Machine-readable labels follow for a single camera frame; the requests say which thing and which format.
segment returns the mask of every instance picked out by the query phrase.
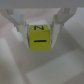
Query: black line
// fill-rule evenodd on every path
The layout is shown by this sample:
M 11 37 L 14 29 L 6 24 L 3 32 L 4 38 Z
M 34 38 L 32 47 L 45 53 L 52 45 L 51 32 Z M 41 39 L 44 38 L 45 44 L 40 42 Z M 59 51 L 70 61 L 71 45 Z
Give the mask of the black line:
M 46 42 L 46 40 L 35 40 L 34 42 Z

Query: robotic arm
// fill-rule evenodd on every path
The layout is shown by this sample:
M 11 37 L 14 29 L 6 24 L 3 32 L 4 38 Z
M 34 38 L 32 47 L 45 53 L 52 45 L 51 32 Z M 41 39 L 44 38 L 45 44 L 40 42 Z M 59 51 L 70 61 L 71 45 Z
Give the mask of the robotic arm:
M 59 12 L 53 16 L 53 21 L 50 26 L 50 48 L 54 47 L 60 29 L 63 27 L 64 23 L 76 13 L 76 10 L 77 8 L 61 8 Z M 2 16 L 14 24 L 17 31 L 22 34 L 27 48 L 30 48 L 28 31 L 30 27 L 29 24 L 26 23 L 25 16 L 22 15 L 17 9 L 4 9 L 0 10 L 0 12 Z

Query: yellow block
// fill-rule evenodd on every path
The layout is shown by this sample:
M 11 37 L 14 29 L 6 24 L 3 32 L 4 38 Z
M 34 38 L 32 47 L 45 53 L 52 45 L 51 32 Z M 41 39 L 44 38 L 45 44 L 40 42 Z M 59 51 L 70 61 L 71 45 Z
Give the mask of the yellow block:
M 30 25 L 30 50 L 50 50 L 50 29 L 48 25 Z

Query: yellow cube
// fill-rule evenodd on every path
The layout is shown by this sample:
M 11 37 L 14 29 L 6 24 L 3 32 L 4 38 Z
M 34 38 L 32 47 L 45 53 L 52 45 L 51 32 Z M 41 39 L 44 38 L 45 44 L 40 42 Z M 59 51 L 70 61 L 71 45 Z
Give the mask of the yellow cube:
M 48 25 L 30 25 L 30 50 L 50 50 L 50 29 Z

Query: cube top face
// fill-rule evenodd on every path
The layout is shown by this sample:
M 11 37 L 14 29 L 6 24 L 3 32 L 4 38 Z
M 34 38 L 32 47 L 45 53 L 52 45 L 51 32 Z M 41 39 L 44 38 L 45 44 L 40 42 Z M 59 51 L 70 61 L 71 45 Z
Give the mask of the cube top face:
M 30 25 L 29 47 L 34 50 L 50 50 L 50 29 L 48 25 Z

